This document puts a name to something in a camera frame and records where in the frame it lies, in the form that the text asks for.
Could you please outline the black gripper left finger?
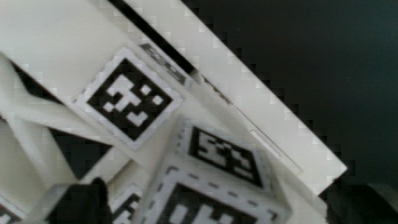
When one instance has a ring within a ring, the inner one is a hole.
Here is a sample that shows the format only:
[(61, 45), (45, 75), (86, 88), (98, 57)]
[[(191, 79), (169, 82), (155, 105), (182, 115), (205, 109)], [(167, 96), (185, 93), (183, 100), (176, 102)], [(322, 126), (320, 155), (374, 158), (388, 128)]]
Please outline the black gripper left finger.
[(89, 184), (57, 184), (41, 204), (38, 224), (112, 224), (109, 188), (102, 178)]

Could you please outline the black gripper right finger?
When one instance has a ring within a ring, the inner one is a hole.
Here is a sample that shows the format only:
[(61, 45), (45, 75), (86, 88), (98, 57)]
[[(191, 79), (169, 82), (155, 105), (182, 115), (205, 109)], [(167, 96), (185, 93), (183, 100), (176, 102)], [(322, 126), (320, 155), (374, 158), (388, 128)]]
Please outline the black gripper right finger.
[(388, 184), (333, 184), (322, 199), (329, 224), (398, 224), (398, 190)]

